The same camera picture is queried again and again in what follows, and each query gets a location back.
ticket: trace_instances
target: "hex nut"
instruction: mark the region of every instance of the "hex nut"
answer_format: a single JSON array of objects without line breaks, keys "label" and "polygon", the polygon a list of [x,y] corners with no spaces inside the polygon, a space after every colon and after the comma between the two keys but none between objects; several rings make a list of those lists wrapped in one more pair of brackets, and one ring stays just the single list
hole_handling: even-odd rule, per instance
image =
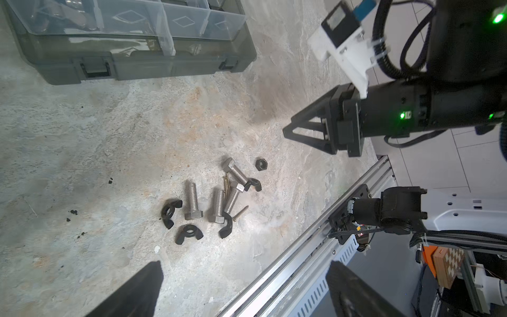
[{"label": "hex nut", "polygon": [[225,217],[222,217],[222,216],[211,216],[211,222],[214,222],[214,223],[217,223],[217,224],[222,224],[222,223],[225,223]]},{"label": "hex nut", "polygon": [[231,188],[236,188],[240,192],[243,192],[245,190],[245,187],[238,182],[231,182]]},{"label": "hex nut", "polygon": [[268,169],[268,161],[265,159],[259,159],[257,162],[255,162],[255,167],[258,171],[266,170]]},{"label": "hex nut", "polygon": [[232,157],[230,157],[222,164],[222,168],[224,169],[224,172],[228,173],[234,165],[236,165],[236,162],[232,159]]},{"label": "hex nut", "polygon": [[204,216],[201,210],[196,210],[194,212],[189,212],[185,214],[185,220],[199,219]]}]

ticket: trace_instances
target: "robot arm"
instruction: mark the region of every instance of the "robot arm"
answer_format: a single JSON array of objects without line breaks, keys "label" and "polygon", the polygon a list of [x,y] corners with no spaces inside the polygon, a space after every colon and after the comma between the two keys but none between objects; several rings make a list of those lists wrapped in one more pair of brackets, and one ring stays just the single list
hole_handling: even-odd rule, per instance
[{"label": "robot arm", "polygon": [[[377,28],[385,25],[391,3],[380,1]],[[333,56],[352,84],[333,88],[293,116],[283,129],[285,138],[330,154],[346,150],[354,157],[361,155],[363,140],[370,136],[386,135],[387,141],[390,136],[433,131],[404,145],[409,146],[449,128],[492,130],[507,109],[507,22],[494,23],[506,5],[507,1],[493,0],[437,1],[427,46],[428,71],[413,73],[390,63],[383,37],[365,40],[355,15],[340,2],[309,43],[319,59]],[[374,37],[383,35],[375,26]],[[372,58],[396,80],[368,88],[366,70],[374,65]],[[322,136],[299,134],[299,128]],[[507,128],[502,130],[507,135]],[[504,149],[505,142],[500,140]]]}]

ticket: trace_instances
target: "threaded shaft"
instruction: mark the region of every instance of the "threaded shaft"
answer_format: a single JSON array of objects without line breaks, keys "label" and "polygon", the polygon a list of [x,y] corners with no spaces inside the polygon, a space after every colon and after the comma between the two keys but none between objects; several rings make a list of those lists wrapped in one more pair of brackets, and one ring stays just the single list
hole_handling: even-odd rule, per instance
[{"label": "threaded shaft", "polygon": [[195,189],[195,183],[189,185],[189,203],[190,211],[196,211],[197,208],[197,190]]},{"label": "threaded shaft", "polygon": [[224,188],[225,188],[225,199],[229,198],[229,193],[231,192],[231,184],[229,183],[229,174],[225,173],[224,178]]},{"label": "threaded shaft", "polygon": [[245,174],[243,174],[242,171],[239,170],[237,166],[231,168],[231,174],[241,185],[246,186],[248,183],[248,178],[245,176]]},{"label": "threaded shaft", "polygon": [[231,189],[231,194],[229,195],[229,199],[227,199],[227,204],[225,205],[224,212],[227,214],[230,214],[232,211],[232,208],[234,207],[234,204],[236,203],[236,200],[238,200],[239,193],[241,193],[236,188]]},{"label": "threaded shaft", "polygon": [[224,201],[225,201],[225,191],[221,189],[217,189],[215,191],[215,216],[222,216],[222,211],[224,210]]}]

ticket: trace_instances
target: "orange component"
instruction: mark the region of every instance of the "orange component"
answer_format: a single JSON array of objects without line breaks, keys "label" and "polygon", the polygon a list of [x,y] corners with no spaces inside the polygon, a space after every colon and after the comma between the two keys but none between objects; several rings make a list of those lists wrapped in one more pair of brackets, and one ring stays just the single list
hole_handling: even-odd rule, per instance
[{"label": "orange component", "polygon": [[433,273],[434,277],[437,277],[437,269],[435,269],[435,264],[433,263],[433,253],[435,253],[435,250],[438,248],[438,246],[430,245],[430,246],[423,246],[422,247],[422,257],[424,258],[424,261],[428,265],[429,269]]}]

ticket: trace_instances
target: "brass screw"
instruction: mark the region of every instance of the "brass screw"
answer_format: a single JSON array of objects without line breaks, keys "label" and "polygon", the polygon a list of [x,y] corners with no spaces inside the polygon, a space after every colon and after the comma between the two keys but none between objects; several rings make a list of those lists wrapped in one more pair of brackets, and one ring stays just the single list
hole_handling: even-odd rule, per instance
[{"label": "brass screw", "polygon": [[229,194],[231,193],[231,184],[229,182],[229,173],[225,173],[224,178],[224,187],[225,187],[225,201],[229,199]]}]

